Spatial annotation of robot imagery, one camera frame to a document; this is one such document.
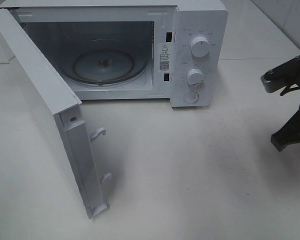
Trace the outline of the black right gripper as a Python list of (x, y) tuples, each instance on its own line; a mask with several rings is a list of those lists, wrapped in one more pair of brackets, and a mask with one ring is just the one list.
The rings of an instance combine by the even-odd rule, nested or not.
[[(268, 93), (284, 88), (280, 96), (300, 90), (300, 56), (297, 56), (261, 76), (261, 82)], [(300, 106), (287, 123), (271, 136), (271, 143), (281, 152), (293, 144), (300, 144)]]

